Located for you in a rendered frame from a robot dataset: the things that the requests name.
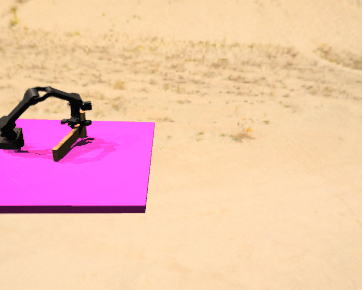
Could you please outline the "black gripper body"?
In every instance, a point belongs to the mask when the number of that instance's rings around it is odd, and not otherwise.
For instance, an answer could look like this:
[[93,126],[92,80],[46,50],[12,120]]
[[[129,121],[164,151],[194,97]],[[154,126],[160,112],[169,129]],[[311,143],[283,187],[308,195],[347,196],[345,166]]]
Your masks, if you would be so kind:
[[[80,118],[81,118],[81,112],[77,112],[77,113],[74,113],[74,112],[71,112],[70,116],[77,116],[77,115],[80,115]],[[69,119],[62,119],[61,120],[61,125],[66,125],[68,123],[69,125]],[[91,120],[85,120],[85,121],[81,121],[80,125],[81,126],[90,126],[92,124],[92,121]]]

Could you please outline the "orange wooden bar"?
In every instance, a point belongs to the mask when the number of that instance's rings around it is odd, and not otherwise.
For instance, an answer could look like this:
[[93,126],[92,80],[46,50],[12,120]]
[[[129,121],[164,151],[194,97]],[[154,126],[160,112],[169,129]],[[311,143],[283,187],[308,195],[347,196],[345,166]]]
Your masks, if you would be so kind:
[[83,128],[79,135],[78,124],[67,136],[65,136],[53,149],[54,161],[59,161],[67,151],[75,144],[75,142],[83,135]]

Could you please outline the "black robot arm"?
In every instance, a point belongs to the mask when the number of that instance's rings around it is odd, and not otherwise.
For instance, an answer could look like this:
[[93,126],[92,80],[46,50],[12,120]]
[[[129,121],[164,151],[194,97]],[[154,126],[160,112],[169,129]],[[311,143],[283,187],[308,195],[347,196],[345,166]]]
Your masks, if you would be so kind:
[[[39,96],[38,92],[46,92],[43,96]],[[7,115],[0,118],[0,136],[6,140],[15,139],[18,131],[13,129],[16,127],[15,121],[30,107],[39,102],[46,100],[48,97],[56,97],[68,101],[67,105],[71,107],[71,112],[77,113],[82,111],[92,110],[92,102],[83,102],[80,94],[67,93],[50,86],[33,87],[26,90],[23,100]],[[80,115],[72,116],[69,119],[69,125],[76,126],[81,123]],[[4,139],[3,138],[3,139]]]

